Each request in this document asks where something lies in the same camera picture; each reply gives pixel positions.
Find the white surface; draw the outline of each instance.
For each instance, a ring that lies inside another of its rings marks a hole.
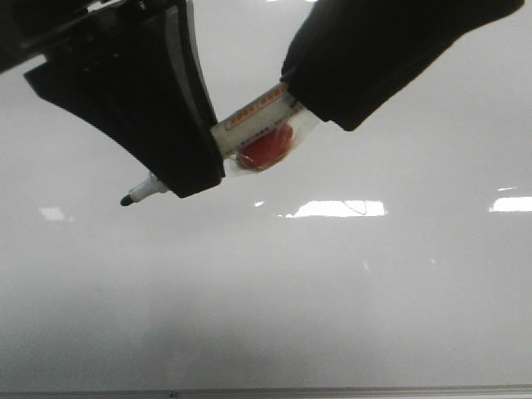
[[[311,3],[195,6],[221,120],[276,82]],[[532,213],[490,212],[532,196],[531,8],[352,133],[127,209],[144,168],[0,76],[0,391],[532,382]],[[386,214],[279,217],[328,201]]]

